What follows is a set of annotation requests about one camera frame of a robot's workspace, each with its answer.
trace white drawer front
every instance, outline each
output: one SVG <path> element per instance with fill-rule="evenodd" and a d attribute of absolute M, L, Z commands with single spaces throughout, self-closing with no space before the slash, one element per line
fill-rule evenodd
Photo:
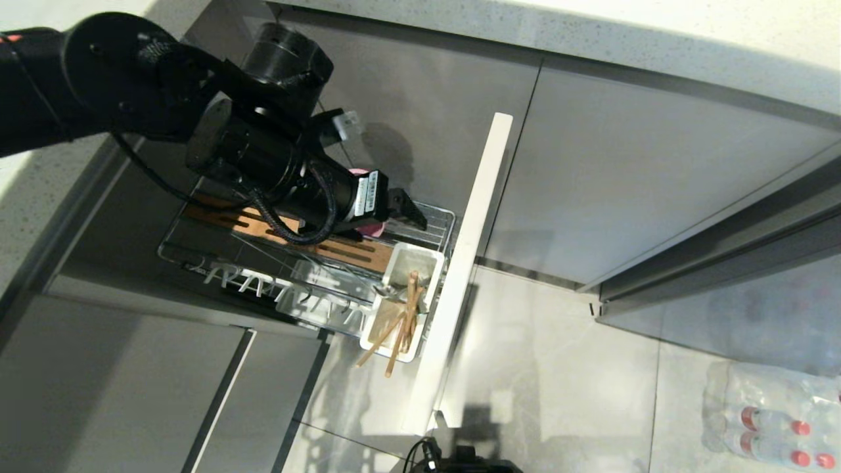
<path fill-rule="evenodd" d="M 406 432 L 426 434 L 435 408 L 513 119 L 508 114 L 494 114 L 403 417 Z"/>

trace speckled countertop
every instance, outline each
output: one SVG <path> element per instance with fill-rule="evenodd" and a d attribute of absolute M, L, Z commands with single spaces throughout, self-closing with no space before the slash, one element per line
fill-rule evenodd
<path fill-rule="evenodd" d="M 0 29 L 66 29 L 120 10 L 183 35 L 209 0 L 15 2 Z M 283 0 L 688 77 L 841 114 L 841 0 Z M 0 293 L 103 136 L 0 161 Z"/>

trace robotic arm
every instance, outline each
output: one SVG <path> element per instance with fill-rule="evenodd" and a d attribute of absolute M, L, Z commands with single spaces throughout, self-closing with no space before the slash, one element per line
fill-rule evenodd
<path fill-rule="evenodd" d="M 312 115 L 332 71 L 314 41 L 275 23 L 261 27 L 241 69 L 126 13 L 97 14 L 66 32 L 7 32 L 0 157 L 104 131 L 131 157 L 121 134 L 136 133 L 188 143 L 187 167 L 247 196 L 292 243 L 388 218 L 426 229 L 380 171 L 355 176 L 326 155 L 352 126 L 341 109 Z M 211 104 L 219 93 L 226 98 Z M 312 230 L 292 232 L 278 212 Z"/>

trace wooden cutting board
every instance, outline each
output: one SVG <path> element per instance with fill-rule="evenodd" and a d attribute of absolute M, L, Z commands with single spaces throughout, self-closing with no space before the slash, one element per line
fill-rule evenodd
<path fill-rule="evenodd" d="M 231 202 L 207 194 L 195 194 L 193 197 L 196 200 L 208 205 L 215 205 L 218 207 L 232 205 Z M 203 209 L 196 205 L 187 205 L 182 216 L 202 221 L 204 223 L 209 223 L 211 225 L 221 226 L 236 233 L 261 238 L 279 245 L 293 244 L 278 236 L 262 219 L 260 212 L 253 207 L 218 212 Z M 297 220 L 286 217 L 280 218 L 292 231 L 298 231 L 299 222 Z M 352 264 L 376 273 L 385 273 L 385 268 L 389 265 L 393 249 L 389 245 L 375 242 L 373 240 L 352 242 L 337 236 L 319 243 L 318 245 L 296 245 L 295 247 L 296 249 L 305 252 L 311 252 L 321 257 Z"/>

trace chopsticks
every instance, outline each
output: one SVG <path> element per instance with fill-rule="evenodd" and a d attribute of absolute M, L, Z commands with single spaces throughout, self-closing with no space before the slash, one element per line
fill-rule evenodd
<path fill-rule="evenodd" d="M 411 340 L 415 335 L 415 328 L 417 326 L 417 311 L 418 311 L 418 301 L 421 299 L 421 294 L 423 294 L 424 288 L 418 287 L 418 272 L 412 271 L 409 274 L 409 284 L 406 296 L 406 310 L 400 312 L 400 314 L 389 324 L 389 327 L 383 331 L 383 334 L 380 335 L 379 339 L 377 340 L 371 348 L 368 349 L 367 352 L 359 359 L 357 362 L 357 367 L 362 366 L 371 358 L 380 347 L 383 346 L 385 340 L 391 335 L 391 332 L 400 325 L 400 329 L 397 333 L 397 338 L 394 340 L 394 346 L 391 349 L 391 356 L 389 357 L 389 364 L 386 366 L 385 369 L 385 377 L 390 378 L 392 372 L 394 371 L 394 362 L 397 360 L 397 354 L 400 350 L 404 348 L 408 348 L 411 345 Z"/>

